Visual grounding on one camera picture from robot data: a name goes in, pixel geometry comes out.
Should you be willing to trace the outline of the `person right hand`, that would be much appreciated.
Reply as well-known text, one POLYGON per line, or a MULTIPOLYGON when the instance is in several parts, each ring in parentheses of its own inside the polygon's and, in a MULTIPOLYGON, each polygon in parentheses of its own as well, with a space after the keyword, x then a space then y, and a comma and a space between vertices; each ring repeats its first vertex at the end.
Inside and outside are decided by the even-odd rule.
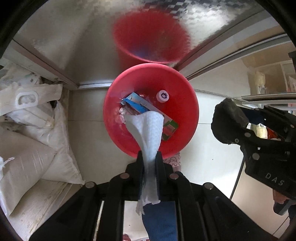
POLYGON ((274 200, 274 205, 273 205, 273 211, 274 213, 278 215, 283 215, 283 209, 287 206, 288 202, 292 202, 291 206, 287 209, 288 211, 288 217, 290 219, 290 223, 293 221, 295 218, 295 212, 296 212, 296 206, 295 206, 295 201, 290 200, 283 194, 273 190, 273 200, 274 200))

